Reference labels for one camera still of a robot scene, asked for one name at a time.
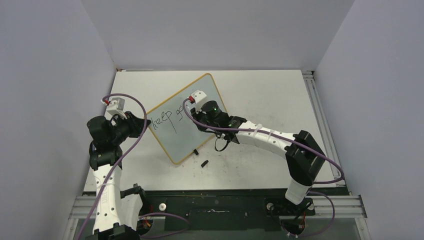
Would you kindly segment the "yellow framed whiteboard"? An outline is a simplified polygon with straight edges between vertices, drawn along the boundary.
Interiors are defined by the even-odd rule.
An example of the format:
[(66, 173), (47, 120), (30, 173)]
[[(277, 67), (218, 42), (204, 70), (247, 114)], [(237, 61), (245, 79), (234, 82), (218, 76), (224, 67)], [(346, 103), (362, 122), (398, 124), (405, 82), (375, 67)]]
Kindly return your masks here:
[(213, 76), (205, 73), (147, 113), (151, 121), (149, 129), (174, 165), (179, 165), (214, 136), (199, 131), (184, 112), (194, 107), (189, 102), (183, 105), (184, 99), (194, 97), (198, 91), (205, 93), (208, 100), (216, 101), (224, 112), (227, 110)]

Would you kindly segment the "black marker cap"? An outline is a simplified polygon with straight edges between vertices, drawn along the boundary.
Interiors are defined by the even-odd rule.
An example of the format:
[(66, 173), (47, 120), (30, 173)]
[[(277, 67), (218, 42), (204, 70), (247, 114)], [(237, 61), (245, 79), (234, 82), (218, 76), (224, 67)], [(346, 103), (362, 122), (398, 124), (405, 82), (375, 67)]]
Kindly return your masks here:
[(207, 164), (209, 163), (209, 161), (208, 160), (205, 160), (202, 164), (201, 164), (201, 167), (202, 168), (204, 168)]

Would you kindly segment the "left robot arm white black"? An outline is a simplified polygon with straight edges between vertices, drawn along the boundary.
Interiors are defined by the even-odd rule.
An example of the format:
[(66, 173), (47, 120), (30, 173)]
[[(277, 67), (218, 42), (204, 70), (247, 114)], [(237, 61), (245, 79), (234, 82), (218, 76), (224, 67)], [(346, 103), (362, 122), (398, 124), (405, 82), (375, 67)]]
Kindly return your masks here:
[(151, 124), (130, 111), (115, 114), (110, 120), (96, 116), (87, 122), (93, 138), (89, 147), (89, 165), (96, 185), (95, 222), (88, 240), (138, 240), (139, 216), (149, 210), (149, 201), (141, 186), (122, 190), (123, 151), (127, 138), (138, 139)]

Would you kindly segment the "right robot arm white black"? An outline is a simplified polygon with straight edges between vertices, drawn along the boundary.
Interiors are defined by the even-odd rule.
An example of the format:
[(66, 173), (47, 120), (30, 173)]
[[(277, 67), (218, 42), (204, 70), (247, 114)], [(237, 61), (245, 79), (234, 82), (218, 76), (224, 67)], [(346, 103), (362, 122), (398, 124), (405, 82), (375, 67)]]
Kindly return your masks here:
[(199, 131), (213, 133), (227, 144), (257, 147), (286, 160), (291, 182), (282, 201), (283, 209), (289, 214), (302, 209), (304, 198), (328, 160), (309, 132), (285, 133), (263, 127), (243, 117), (228, 115), (214, 100), (203, 104), (190, 99), (185, 102), (195, 105), (184, 113)]

